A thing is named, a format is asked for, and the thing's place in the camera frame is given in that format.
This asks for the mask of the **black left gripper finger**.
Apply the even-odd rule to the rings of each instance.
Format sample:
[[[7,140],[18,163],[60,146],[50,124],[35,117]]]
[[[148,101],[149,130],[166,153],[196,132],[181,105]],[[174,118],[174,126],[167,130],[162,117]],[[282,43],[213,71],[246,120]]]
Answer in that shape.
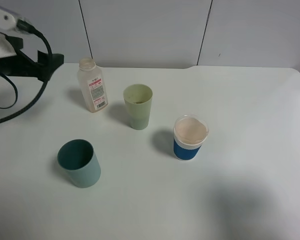
[[[36,77],[41,82],[48,82],[53,73],[64,64],[64,55],[60,53],[44,53],[37,51]]]

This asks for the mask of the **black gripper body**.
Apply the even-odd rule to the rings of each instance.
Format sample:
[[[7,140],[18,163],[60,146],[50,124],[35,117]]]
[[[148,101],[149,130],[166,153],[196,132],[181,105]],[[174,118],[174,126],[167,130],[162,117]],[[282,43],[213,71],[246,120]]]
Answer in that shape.
[[[23,47],[22,38],[0,32],[0,73],[40,79],[39,65],[22,52]]]

